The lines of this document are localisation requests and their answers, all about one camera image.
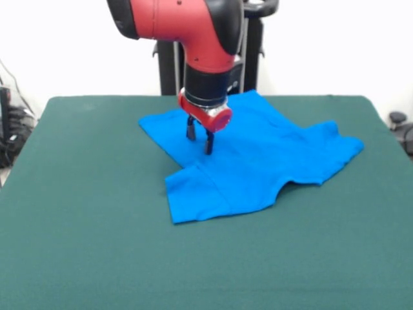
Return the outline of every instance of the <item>green table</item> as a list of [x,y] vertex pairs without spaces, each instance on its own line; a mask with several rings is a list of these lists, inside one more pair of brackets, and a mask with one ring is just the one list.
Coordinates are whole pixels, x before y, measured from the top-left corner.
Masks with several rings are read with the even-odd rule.
[[183,225],[180,167],[137,124],[175,98],[52,99],[0,194],[0,309],[413,309],[413,166],[372,104],[268,99],[366,149],[322,187]]

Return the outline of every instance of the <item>white wall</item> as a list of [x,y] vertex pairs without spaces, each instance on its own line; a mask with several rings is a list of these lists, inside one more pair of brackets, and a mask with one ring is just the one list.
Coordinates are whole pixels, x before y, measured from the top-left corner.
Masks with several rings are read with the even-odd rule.
[[[38,112],[52,96],[160,93],[154,42],[122,37],[105,0],[0,0],[0,13],[0,57]],[[264,95],[361,94],[413,118],[412,0],[281,0],[264,44]]]

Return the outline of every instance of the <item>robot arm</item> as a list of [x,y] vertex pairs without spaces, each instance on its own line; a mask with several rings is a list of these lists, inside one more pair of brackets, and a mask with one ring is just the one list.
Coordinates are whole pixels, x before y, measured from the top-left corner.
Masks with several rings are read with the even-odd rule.
[[243,29],[242,0],[107,0],[121,34],[130,39],[179,41],[185,51],[184,89],[179,104],[188,115],[187,136],[194,139],[194,120],[207,131],[206,153],[213,133],[232,116],[227,86]]

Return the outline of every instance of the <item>blue t-shirt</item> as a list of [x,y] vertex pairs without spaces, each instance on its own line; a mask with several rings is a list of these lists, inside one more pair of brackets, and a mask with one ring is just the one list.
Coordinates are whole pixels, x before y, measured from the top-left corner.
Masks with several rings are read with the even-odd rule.
[[271,206],[288,182],[321,185],[363,150],[342,137],[333,121],[303,129],[255,90],[229,96],[233,116],[217,132],[212,155],[204,154],[205,129],[186,138],[185,111],[139,121],[143,130],[183,167],[166,179],[172,221],[203,221]]

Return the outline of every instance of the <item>cable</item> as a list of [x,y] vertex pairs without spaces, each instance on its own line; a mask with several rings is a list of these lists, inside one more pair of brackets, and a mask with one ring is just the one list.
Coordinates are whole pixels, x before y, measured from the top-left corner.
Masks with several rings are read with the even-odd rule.
[[7,74],[8,74],[9,76],[11,76],[12,79],[14,80],[15,89],[17,90],[17,93],[19,94],[19,96],[20,96],[21,100],[23,101],[23,103],[26,105],[27,109],[28,109],[33,115],[35,115],[35,114],[34,114],[34,111],[33,111],[32,108],[30,107],[30,105],[27,103],[27,101],[26,101],[26,99],[23,97],[23,95],[21,94],[20,88],[19,88],[19,84],[17,84],[17,79],[16,79],[15,76],[7,69],[7,67],[5,66],[5,64],[1,61],[1,58],[0,58],[0,65],[6,70]]

